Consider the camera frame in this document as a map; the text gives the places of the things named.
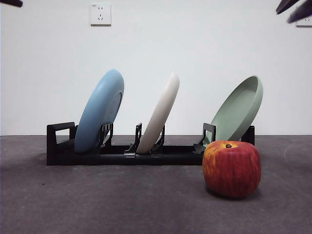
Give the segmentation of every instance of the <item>white wall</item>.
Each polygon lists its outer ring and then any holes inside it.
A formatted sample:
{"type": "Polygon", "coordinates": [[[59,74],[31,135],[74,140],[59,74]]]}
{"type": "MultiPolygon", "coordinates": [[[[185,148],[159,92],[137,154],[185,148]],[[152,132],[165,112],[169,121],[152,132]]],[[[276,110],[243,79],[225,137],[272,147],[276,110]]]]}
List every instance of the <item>white wall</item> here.
{"type": "Polygon", "coordinates": [[[89,0],[1,7],[1,134],[78,123],[106,71],[124,76],[116,134],[147,125],[171,73],[180,90],[168,134],[201,134],[227,95],[258,75],[257,134],[312,134],[312,28],[277,16],[280,0],[112,0],[112,27],[89,26],[89,0]]]}

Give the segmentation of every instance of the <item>apple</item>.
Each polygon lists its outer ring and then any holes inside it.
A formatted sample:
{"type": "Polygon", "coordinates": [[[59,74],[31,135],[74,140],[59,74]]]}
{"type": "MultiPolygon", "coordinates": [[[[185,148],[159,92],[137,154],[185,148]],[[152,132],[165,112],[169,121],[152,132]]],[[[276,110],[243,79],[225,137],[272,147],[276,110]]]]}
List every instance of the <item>apple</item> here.
{"type": "Polygon", "coordinates": [[[261,180],[259,152],[247,142],[214,141],[205,150],[203,173],[207,185],[216,193],[246,197],[261,180]]]}

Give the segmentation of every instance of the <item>outlet plate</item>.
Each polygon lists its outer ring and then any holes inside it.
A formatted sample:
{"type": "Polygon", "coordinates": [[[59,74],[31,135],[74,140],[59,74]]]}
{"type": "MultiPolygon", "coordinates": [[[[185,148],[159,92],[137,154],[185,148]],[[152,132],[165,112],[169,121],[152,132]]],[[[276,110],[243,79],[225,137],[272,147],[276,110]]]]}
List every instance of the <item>outlet plate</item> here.
{"type": "Polygon", "coordinates": [[[107,26],[112,25],[112,14],[110,4],[90,5],[90,25],[107,26]]]}

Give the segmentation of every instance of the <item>gray floor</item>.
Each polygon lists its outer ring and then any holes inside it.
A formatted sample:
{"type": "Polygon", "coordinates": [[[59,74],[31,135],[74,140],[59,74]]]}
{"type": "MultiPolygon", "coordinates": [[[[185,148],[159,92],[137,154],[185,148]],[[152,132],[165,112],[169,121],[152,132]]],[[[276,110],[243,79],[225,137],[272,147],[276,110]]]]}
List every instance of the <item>gray floor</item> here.
{"type": "Polygon", "coordinates": [[[243,200],[207,191],[200,166],[47,167],[45,141],[1,137],[2,234],[312,233],[312,136],[258,136],[262,179],[243,200]]]}

